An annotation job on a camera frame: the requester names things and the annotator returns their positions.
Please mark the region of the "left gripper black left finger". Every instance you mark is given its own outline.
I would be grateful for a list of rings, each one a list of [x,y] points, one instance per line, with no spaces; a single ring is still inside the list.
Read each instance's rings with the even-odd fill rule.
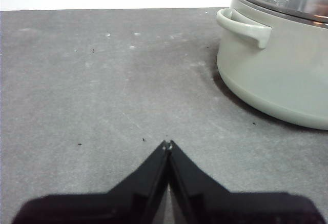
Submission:
[[[22,205],[13,223],[151,223],[168,185],[170,149],[163,141],[108,192],[32,199]]]

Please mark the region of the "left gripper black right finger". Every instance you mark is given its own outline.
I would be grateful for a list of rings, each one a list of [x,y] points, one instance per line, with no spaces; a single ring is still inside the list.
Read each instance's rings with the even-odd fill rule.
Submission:
[[[287,192],[230,192],[169,142],[170,186],[187,223],[324,223],[307,197]]]

